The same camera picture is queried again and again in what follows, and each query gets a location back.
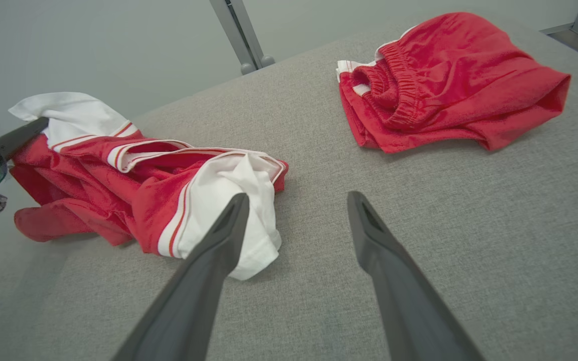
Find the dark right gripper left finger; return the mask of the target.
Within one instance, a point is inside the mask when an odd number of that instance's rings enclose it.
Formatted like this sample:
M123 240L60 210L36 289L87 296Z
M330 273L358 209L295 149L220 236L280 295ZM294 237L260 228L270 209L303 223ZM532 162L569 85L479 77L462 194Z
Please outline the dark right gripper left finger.
M248 195L234 195L114 360L206 358L223 283L238 265L248 215Z

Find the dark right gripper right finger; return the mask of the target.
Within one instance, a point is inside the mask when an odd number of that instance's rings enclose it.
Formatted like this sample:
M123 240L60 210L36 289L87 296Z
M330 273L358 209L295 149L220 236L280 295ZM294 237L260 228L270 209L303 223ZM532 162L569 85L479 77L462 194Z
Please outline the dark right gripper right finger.
M372 278L392 360L482 360L467 332L361 192L347 194L356 259Z

